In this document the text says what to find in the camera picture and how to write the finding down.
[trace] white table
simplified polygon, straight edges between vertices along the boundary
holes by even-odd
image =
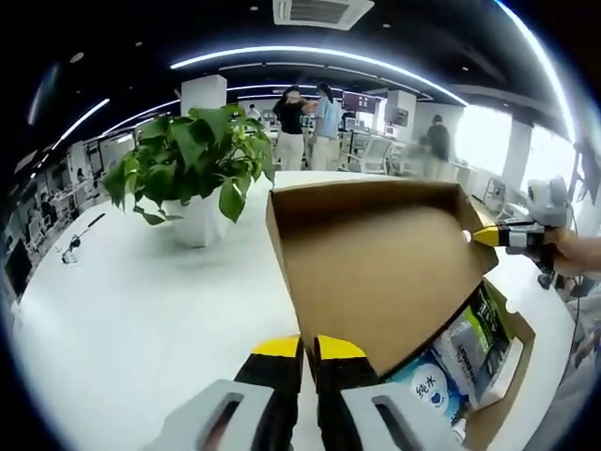
[[[280,172],[276,186],[376,177]],[[62,264],[54,249],[41,261],[14,341],[40,406],[76,449],[139,449],[168,413],[215,379],[234,377],[257,343],[298,332],[265,227],[269,188],[260,180],[239,223],[206,250],[177,247],[168,225],[148,226],[105,202],[58,241],[66,245],[106,212],[83,236],[76,265]],[[500,258],[489,279],[538,333],[520,393],[489,448],[512,451],[528,441],[555,393],[574,323],[556,293],[538,286],[527,258]],[[307,366],[293,444],[318,451]]]

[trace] open cardboard box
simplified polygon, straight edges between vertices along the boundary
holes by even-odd
[[[357,180],[275,190],[267,225],[304,343],[317,334],[351,341],[380,376],[447,328],[498,264],[493,249],[467,243],[463,231],[482,223],[455,184]],[[532,352],[526,321],[501,313],[524,351],[505,398],[470,415],[472,450],[494,439]]]

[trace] white flower pot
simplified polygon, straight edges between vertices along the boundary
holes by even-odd
[[[219,194],[217,188],[206,198],[196,195],[186,206],[178,200],[164,202],[167,213],[182,216],[171,222],[176,239],[188,247],[207,247],[225,236],[231,221],[219,210]]]

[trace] air conditioning vent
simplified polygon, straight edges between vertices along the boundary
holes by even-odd
[[[273,21],[349,30],[373,5],[369,0],[273,0]]]

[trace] blue shirt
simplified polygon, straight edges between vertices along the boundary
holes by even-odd
[[[323,119],[321,130],[317,136],[326,138],[338,137],[338,122],[340,122],[340,104],[337,101],[330,103],[327,98],[321,98],[317,105],[316,117]]]

